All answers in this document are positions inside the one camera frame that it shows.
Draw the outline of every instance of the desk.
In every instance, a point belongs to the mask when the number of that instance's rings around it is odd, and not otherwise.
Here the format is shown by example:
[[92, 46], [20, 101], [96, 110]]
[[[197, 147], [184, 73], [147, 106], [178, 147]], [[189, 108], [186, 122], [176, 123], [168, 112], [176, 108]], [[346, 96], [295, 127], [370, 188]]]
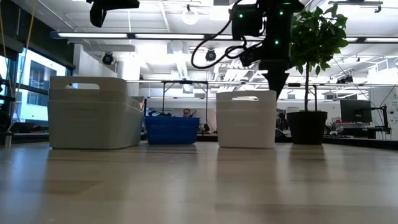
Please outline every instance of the desk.
[[395, 223], [398, 154], [349, 146], [0, 150], [1, 223]]

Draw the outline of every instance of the white plastic bin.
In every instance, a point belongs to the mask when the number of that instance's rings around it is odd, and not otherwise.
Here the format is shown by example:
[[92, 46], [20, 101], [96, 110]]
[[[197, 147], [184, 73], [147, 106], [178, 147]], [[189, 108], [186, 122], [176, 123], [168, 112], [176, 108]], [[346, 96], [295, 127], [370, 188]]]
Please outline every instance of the white plastic bin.
[[[71, 83], [99, 89], [70, 88]], [[105, 77], [51, 77], [50, 146], [57, 149], [120, 149], [139, 144], [143, 108], [127, 82]]]
[[[253, 97], [247, 100], [239, 97]], [[273, 148], [276, 126], [275, 91], [217, 93], [216, 118], [220, 147]]]

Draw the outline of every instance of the tree trunk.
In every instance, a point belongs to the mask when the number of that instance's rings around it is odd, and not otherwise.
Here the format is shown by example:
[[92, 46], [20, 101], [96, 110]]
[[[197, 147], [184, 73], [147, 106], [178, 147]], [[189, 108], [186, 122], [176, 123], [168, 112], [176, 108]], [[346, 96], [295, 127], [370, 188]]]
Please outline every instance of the tree trunk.
[[304, 96], [304, 111], [308, 111], [308, 83], [310, 81], [310, 62], [305, 66], [305, 96]]

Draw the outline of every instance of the person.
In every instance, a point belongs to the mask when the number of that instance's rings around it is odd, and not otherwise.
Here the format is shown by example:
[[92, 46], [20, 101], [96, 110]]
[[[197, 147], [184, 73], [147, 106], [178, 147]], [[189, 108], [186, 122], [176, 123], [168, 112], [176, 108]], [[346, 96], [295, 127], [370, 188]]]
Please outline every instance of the person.
[[184, 118], [189, 118], [191, 116], [191, 110], [190, 109], [184, 109]]

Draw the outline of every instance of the blue plastic basket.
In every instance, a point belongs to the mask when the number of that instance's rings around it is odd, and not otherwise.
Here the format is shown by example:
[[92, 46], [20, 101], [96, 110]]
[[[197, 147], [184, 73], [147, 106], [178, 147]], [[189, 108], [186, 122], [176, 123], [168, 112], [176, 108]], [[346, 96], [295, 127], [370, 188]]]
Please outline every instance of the blue plastic basket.
[[146, 117], [149, 144], [193, 144], [197, 140], [199, 118]]

